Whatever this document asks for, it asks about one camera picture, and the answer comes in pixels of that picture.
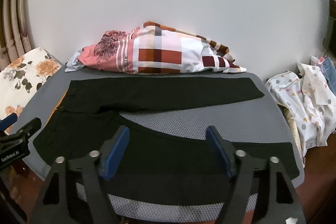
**gray mesh surface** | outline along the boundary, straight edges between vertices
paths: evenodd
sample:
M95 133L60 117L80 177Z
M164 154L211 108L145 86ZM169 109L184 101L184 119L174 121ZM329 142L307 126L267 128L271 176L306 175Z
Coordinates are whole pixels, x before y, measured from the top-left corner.
M292 183L295 187L300 185L304 180L304 171L293 136L276 103L256 75L247 72L234 75L201 72L182 75L152 75L149 77L195 76L226 78L249 77L265 96L255 100L228 105L161 113L123 112L122 115L145 127L170 135L193 139L205 139L205 129L209 125L214 125L218 129L220 135L224 139L230 141L257 143L291 142L295 160L300 171L300 175L292 180ZM97 79L104 77L141 76L98 71L91 68L64 73L64 68L61 68L29 101L19 116L18 121L13 126L12 132L16 132L34 117L39 117L44 127L48 121L50 113L67 90L71 80ZM204 96L210 96L208 89L204 89ZM50 167L38 155L32 144L33 139L39 133L40 131L30 138L29 150L31 151L31 154L26 157L24 161L44 180L50 171ZM82 196L84 199L85 193L83 186L78 185L78 191L79 196ZM144 203L112 195L110 195L110 200L116 213L122 216L159 222L196 222L214 220L221 208L221 204L167 206ZM253 195L249 199L247 206L248 211L254 209L255 202L256 195Z

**striped fabric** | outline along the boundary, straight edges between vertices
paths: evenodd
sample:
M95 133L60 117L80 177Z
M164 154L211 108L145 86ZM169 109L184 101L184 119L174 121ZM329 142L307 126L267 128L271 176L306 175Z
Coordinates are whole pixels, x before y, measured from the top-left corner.
M213 40L145 22L130 33L106 32L78 57L85 66L124 73L244 72L229 48Z

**wooden floor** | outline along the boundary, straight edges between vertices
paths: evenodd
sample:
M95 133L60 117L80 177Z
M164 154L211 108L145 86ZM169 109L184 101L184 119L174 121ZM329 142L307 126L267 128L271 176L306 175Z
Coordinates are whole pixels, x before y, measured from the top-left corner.
M328 139L328 146L314 147L306 155L305 180L297 189L307 223L316 217L320 208L334 192L336 184L336 135ZM39 189L43 181L31 170L27 176L17 175L11 169L9 173L11 194L20 204L28 218L31 216ZM249 224L252 212L246 214L244 224Z

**floral pillow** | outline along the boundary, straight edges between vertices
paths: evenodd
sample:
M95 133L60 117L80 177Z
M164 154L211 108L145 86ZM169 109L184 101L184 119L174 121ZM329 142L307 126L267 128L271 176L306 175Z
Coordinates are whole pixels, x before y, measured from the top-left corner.
M45 50L35 48L0 72L0 119L18 116L39 88L59 69Z

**blue plaid cloth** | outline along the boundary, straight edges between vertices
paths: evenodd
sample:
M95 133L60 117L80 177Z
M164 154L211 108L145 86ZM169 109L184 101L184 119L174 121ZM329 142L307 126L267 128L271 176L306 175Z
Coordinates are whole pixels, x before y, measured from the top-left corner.
M321 71L327 80L328 87L332 91L333 94L336 95L336 69L334 63L330 60L330 58L326 58L325 61L320 66Z

